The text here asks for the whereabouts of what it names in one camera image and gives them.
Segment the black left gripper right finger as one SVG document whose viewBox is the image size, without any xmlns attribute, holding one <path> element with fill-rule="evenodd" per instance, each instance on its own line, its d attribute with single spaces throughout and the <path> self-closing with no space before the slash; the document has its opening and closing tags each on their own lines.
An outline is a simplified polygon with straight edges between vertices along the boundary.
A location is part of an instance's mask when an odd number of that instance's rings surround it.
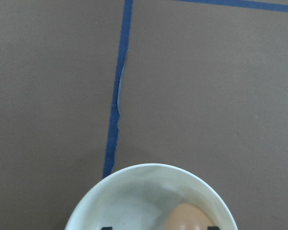
<svg viewBox="0 0 288 230">
<path fill-rule="evenodd" d="M 218 226 L 208 226 L 207 230 L 219 230 Z"/>
</svg>

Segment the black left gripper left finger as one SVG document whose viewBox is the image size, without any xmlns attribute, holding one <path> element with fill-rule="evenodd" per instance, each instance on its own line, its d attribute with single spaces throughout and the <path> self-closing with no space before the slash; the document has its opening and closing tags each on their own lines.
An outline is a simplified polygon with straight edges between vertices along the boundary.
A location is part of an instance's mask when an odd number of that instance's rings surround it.
<svg viewBox="0 0 288 230">
<path fill-rule="evenodd" d="M 110 226 L 110 227 L 103 227 L 103 230 L 113 230 L 113 227 Z"/>
</svg>

